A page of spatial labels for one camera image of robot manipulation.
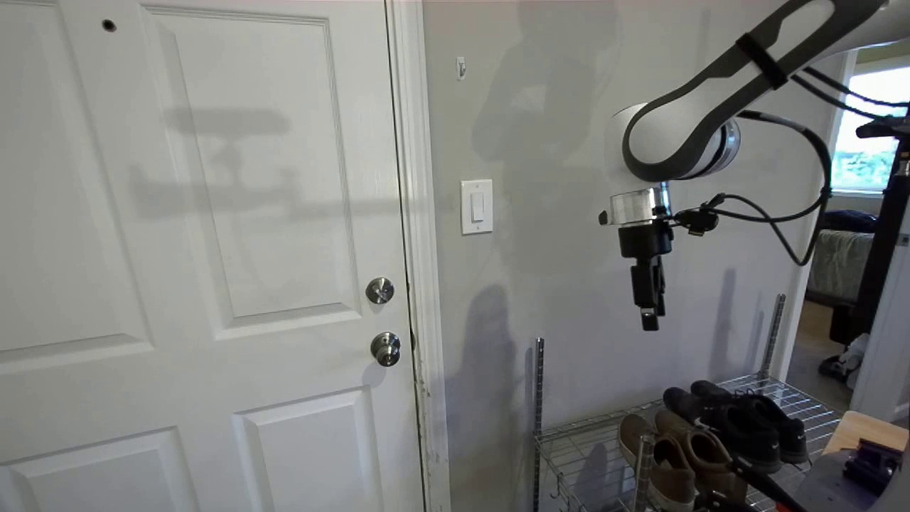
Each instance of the door panel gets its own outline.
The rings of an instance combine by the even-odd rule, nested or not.
[[[0,508],[421,508],[382,0],[0,29]]]

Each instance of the robotic arm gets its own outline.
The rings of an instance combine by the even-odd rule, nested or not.
[[[740,148],[733,116],[810,59],[905,33],[910,0],[788,0],[686,84],[619,113],[632,177],[619,180],[599,221],[619,225],[623,255],[636,261],[632,291],[646,329],[656,329],[665,313],[660,255],[673,238],[669,183],[726,168]],[[711,215],[700,221],[696,232],[716,225]]]

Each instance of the metal shelf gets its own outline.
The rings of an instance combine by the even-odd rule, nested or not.
[[[719,382],[719,386],[731,393],[761,393],[773,399],[791,417],[802,417],[807,436],[810,461],[824,450],[834,436],[838,416],[810,399],[807,393],[761,377],[761,376],[740,376]],[[549,504],[556,504],[561,512],[603,512],[603,508],[626,508],[633,498],[633,470],[623,461],[616,443],[616,427],[623,416],[639,413],[650,417],[662,403],[650,402],[633,409],[619,409],[609,416],[598,416],[581,424],[569,424],[561,430],[549,430],[539,436],[539,483]],[[802,478],[802,467],[784,467],[777,471],[777,480],[788,483],[791,478]]]

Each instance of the white wall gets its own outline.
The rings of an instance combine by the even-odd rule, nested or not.
[[[547,424],[753,370],[792,264],[767,227],[683,235],[669,319],[642,333],[606,208],[610,113],[703,67],[767,9],[750,0],[428,0],[427,59],[458,512],[527,508],[528,345],[549,339]],[[761,109],[828,133],[828,109],[784,89]],[[744,150],[676,204],[740,191],[802,208],[820,183],[788,131],[744,124]],[[495,180],[497,230],[460,235],[458,183]]]

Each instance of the light switch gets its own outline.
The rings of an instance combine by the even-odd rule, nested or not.
[[[460,232],[492,230],[492,180],[460,183]]]

